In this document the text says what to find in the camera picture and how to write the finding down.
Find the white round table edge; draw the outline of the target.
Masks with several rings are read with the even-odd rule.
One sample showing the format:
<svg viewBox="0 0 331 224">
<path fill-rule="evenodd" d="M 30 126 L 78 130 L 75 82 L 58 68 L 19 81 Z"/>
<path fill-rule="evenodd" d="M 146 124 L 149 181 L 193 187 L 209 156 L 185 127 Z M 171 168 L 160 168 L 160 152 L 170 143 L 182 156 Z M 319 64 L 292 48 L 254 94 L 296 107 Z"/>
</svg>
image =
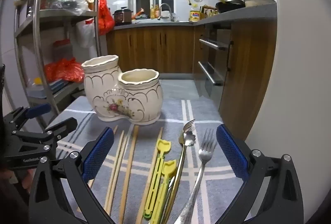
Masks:
<svg viewBox="0 0 331 224">
<path fill-rule="evenodd" d="M 292 157 L 308 221 L 330 190 L 330 0 L 277 0 L 277 15 L 272 73 L 246 141 Z"/>
</svg>

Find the built-in steel oven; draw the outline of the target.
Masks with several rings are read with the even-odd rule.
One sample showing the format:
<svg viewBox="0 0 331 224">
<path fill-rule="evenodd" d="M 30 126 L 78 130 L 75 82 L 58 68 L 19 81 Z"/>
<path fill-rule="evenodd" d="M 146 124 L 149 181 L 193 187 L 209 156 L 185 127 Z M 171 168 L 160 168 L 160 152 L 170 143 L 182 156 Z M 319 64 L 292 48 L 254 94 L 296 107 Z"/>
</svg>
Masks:
<svg viewBox="0 0 331 224">
<path fill-rule="evenodd" d="M 194 82 L 200 96 L 219 109 L 227 74 L 231 24 L 214 23 L 195 27 Z"/>
</svg>

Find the clear plastic bag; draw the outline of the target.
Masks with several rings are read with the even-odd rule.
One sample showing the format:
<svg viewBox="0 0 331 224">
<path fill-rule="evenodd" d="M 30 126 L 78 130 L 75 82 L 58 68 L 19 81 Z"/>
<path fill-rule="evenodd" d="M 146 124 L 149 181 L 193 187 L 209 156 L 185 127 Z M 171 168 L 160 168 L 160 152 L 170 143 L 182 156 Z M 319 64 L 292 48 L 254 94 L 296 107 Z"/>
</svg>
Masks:
<svg viewBox="0 0 331 224">
<path fill-rule="evenodd" d="M 86 0 L 54 0 L 50 7 L 56 10 L 67 10 L 76 16 L 90 11 Z"/>
</svg>

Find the red plastic bag low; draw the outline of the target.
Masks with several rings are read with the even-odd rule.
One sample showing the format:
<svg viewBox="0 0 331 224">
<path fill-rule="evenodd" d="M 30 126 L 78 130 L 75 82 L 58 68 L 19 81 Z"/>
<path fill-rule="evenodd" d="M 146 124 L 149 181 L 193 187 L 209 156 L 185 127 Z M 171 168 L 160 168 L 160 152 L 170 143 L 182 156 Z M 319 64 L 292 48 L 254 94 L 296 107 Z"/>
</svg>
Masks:
<svg viewBox="0 0 331 224">
<path fill-rule="evenodd" d="M 84 80 L 84 71 L 81 63 L 75 58 L 67 60 L 60 59 L 57 62 L 49 63 L 44 66 L 45 76 L 48 82 L 63 79 L 69 82 L 81 83 Z"/>
</svg>

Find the grey countertop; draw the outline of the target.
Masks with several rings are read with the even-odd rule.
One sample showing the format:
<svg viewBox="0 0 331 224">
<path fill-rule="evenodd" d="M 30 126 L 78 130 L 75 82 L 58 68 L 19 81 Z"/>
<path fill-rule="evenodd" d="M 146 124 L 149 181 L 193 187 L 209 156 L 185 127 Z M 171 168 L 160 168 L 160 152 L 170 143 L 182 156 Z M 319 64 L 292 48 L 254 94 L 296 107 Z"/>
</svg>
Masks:
<svg viewBox="0 0 331 224">
<path fill-rule="evenodd" d="M 220 24 L 222 22 L 235 22 L 246 20 L 274 20 L 277 19 L 277 4 L 264 4 L 261 6 L 245 7 L 233 11 L 228 11 L 208 17 L 197 22 L 180 21 L 157 22 L 155 19 L 152 22 L 138 22 L 129 25 L 115 26 L 114 30 L 134 29 L 141 27 L 162 27 L 162 26 L 200 26 L 208 24 Z"/>
</svg>

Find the wooden kitchen cabinets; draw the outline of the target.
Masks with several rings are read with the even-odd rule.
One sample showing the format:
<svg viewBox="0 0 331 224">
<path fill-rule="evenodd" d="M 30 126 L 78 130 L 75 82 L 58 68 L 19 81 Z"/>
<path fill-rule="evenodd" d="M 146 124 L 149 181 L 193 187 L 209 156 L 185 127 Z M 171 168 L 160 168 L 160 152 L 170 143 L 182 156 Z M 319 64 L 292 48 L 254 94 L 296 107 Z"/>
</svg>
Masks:
<svg viewBox="0 0 331 224">
<path fill-rule="evenodd" d="M 276 50 L 276 21 L 246 20 L 231 24 L 231 44 L 223 87 L 221 118 L 232 134 L 246 139 L 260 110 Z M 109 54 L 120 57 L 123 71 L 155 69 L 194 79 L 197 26 L 141 27 L 106 35 Z"/>
</svg>

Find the black wok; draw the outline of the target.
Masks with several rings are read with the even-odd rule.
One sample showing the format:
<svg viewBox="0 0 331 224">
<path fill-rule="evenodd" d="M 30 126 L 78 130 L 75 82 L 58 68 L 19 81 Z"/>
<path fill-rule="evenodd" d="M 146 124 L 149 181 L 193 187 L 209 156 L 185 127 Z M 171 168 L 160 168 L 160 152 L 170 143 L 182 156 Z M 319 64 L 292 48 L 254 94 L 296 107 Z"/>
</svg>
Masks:
<svg viewBox="0 0 331 224">
<path fill-rule="evenodd" d="M 243 0 L 219 0 L 215 5 L 215 8 L 219 13 L 233 11 L 244 7 L 245 2 Z"/>
</svg>

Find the yellow oil bottle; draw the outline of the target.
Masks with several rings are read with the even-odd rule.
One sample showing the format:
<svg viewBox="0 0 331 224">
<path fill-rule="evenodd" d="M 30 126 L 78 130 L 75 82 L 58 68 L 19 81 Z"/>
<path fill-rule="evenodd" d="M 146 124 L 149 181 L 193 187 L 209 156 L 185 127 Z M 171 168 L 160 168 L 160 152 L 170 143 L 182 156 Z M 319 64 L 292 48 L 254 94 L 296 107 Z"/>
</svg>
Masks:
<svg viewBox="0 0 331 224">
<path fill-rule="evenodd" d="M 196 10 L 194 8 L 192 8 L 190 10 L 190 15 L 189 15 L 189 21 L 190 22 L 197 22 L 197 21 L 200 21 L 200 11 L 199 10 Z"/>
</svg>

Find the white ceramic double utensil holder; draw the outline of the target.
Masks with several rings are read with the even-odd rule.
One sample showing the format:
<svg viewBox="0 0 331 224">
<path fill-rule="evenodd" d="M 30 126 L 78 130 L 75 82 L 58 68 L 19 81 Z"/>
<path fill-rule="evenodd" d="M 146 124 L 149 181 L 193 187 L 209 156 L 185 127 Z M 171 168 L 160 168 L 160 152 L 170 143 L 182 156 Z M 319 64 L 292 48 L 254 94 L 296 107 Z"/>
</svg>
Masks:
<svg viewBox="0 0 331 224">
<path fill-rule="evenodd" d="M 122 72 L 118 55 L 92 58 L 81 65 L 89 104 L 101 121 L 127 119 L 149 125 L 161 116 L 163 90 L 159 72 L 133 69 Z"/>
</svg>

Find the yellow green plastic chopstick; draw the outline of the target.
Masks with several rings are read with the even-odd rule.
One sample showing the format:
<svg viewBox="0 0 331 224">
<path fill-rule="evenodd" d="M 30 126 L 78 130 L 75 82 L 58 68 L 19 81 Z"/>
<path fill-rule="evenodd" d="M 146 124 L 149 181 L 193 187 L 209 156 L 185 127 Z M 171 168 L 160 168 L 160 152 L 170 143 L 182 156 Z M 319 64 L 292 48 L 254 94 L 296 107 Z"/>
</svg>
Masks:
<svg viewBox="0 0 331 224">
<path fill-rule="evenodd" d="M 168 193 L 169 182 L 171 177 L 175 173 L 176 168 L 177 168 L 176 160 L 166 161 L 163 164 L 162 175 L 164 178 L 158 191 L 157 200 L 155 202 L 155 207 L 153 210 L 152 217 L 149 221 L 149 223 L 151 224 L 161 223 L 161 217 L 163 214 L 163 208 Z"/>
<path fill-rule="evenodd" d="M 157 193 L 159 189 L 159 184 L 161 182 L 162 168 L 164 164 L 165 155 L 171 149 L 171 142 L 163 139 L 158 139 L 157 141 L 158 155 L 155 163 L 155 168 L 153 172 L 153 177 L 151 180 L 148 197 L 144 208 L 144 218 L 150 220 L 155 207 L 155 202 L 157 200 Z"/>
</svg>

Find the silver fork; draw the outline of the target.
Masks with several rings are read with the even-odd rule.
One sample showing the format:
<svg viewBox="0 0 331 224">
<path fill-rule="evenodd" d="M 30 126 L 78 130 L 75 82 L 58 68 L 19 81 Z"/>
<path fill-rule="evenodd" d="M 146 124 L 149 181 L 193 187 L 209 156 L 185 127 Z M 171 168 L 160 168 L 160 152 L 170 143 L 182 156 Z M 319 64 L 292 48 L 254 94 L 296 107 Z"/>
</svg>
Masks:
<svg viewBox="0 0 331 224">
<path fill-rule="evenodd" d="M 183 210 L 181 211 L 180 215 L 178 216 L 178 218 L 174 223 L 180 223 L 180 224 L 191 223 L 192 214 L 194 211 L 194 206 L 200 189 L 201 181 L 203 179 L 205 166 L 213 157 L 213 153 L 216 147 L 213 133 L 214 132 L 212 129 L 207 129 L 205 131 L 203 140 L 200 144 L 200 149 L 198 151 L 198 156 L 201 161 L 201 166 L 199 168 L 198 176 L 196 178 L 193 190 L 190 194 L 187 203 L 185 204 Z"/>
</svg>

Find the red plastic bag hanging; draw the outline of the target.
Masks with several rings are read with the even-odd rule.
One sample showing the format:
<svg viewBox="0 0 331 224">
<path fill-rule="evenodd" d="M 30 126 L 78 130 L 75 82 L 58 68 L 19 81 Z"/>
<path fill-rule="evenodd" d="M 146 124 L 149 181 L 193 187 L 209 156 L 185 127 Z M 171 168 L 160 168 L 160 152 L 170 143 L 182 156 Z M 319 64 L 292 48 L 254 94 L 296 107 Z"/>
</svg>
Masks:
<svg viewBox="0 0 331 224">
<path fill-rule="evenodd" d="M 106 35 L 112 31 L 115 26 L 115 21 L 108 9 L 107 0 L 98 0 L 98 27 L 99 35 Z"/>
</svg>

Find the steel faucet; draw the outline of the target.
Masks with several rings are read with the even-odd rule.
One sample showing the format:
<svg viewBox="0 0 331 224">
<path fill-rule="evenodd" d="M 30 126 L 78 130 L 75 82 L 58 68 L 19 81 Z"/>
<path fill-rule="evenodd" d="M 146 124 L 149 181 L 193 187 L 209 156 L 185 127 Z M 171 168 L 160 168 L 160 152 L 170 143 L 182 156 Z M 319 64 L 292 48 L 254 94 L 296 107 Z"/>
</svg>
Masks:
<svg viewBox="0 0 331 224">
<path fill-rule="evenodd" d="M 158 20 L 161 20 L 161 19 L 169 19 L 170 22 L 173 22 L 174 21 L 172 10 L 170 8 L 170 5 L 167 4 L 167 3 L 162 3 L 159 6 L 159 17 L 158 17 Z"/>
</svg>

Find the metal shelf rack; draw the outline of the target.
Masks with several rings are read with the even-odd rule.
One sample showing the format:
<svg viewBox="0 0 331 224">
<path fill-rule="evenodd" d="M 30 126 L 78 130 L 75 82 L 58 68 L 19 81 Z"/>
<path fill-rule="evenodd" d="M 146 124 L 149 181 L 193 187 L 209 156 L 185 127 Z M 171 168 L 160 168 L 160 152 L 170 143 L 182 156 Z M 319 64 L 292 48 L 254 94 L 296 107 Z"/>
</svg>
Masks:
<svg viewBox="0 0 331 224">
<path fill-rule="evenodd" d="M 34 0 L 32 7 L 32 15 L 27 18 L 22 25 L 18 25 L 19 15 L 15 14 L 14 18 L 14 47 L 15 57 L 17 63 L 18 74 L 22 83 L 23 89 L 26 87 L 26 79 L 24 77 L 25 68 L 22 65 L 23 55 L 20 53 L 19 38 L 23 35 L 32 35 L 32 42 L 34 45 L 34 63 L 38 69 L 38 74 L 42 80 L 42 86 L 45 90 L 45 98 L 34 98 L 27 96 L 29 105 L 40 105 L 49 103 L 51 106 L 51 118 L 54 119 L 59 115 L 58 103 L 66 98 L 69 94 L 73 93 L 74 90 L 78 89 L 80 84 L 69 83 L 62 87 L 57 92 L 52 92 L 50 85 L 46 79 L 44 72 L 44 58 L 42 52 L 42 40 L 40 33 L 44 30 L 62 26 L 65 30 L 65 34 L 70 33 L 71 27 L 74 23 L 78 23 L 85 19 L 94 20 L 94 32 L 95 32 L 95 49 L 96 54 L 100 56 L 102 49 L 99 38 L 99 26 L 98 26 L 98 0 L 94 0 L 94 9 L 92 11 L 84 11 L 81 15 L 75 15 L 72 12 L 64 9 L 42 9 L 42 0 Z"/>
</svg>

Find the grey plaid table cloth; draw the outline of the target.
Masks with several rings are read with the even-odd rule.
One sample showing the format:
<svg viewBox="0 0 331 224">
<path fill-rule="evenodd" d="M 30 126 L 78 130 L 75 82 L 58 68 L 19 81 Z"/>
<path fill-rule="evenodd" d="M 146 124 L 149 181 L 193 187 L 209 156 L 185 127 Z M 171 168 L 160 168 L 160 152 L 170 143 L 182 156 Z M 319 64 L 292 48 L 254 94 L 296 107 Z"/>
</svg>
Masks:
<svg viewBox="0 0 331 224">
<path fill-rule="evenodd" d="M 57 158 L 80 151 L 106 127 L 115 131 L 113 146 L 91 189 L 101 205 L 112 197 L 110 216 L 117 223 L 137 221 L 138 213 L 144 210 L 141 201 L 148 193 L 148 180 L 154 168 L 161 167 L 163 162 L 179 161 L 182 147 L 178 137 L 183 126 L 193 120 L 196 141 L 186 150 L 181 182 L 169 218 L 169 223 L 173 223 L 195 184 L 201 165 L 198 151 L 204 133 L 214 131 L 222 121 L 211 100 L 203 97 L 196 100 L 167 98 L 163 101 L 161 117 L 151 125 L 140 127 L 134 127 L 126 119 L 101 121 L 85 97 L 74 101 L 53 123 L 70 117 L 77 120 L 77 128 L 59 142 Z"/>
</svg>

